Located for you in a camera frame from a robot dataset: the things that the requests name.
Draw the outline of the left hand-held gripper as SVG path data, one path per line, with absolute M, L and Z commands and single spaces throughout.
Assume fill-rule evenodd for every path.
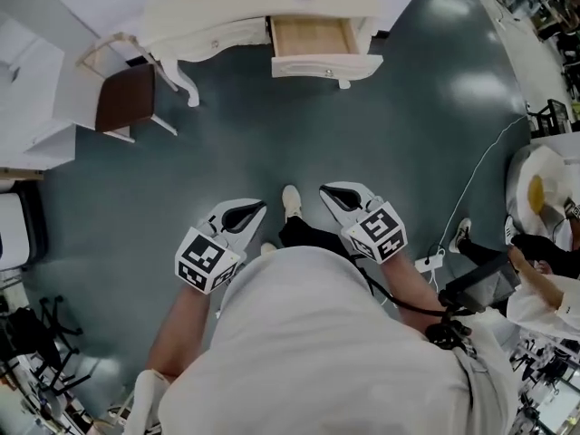
M 204 295 L 230 281 L 266 215 L 266 203 L 239 198 L 217 204 L 188 229 L 175 254 L 175 276 Z

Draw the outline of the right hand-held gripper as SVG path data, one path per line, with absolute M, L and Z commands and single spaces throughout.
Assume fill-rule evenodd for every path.
M 382 264 L 405 248 L 405 226 L 382 197 L 357 182 L 319 188 L 321 200 L 342 227 L 341 235 L 361 255 Z

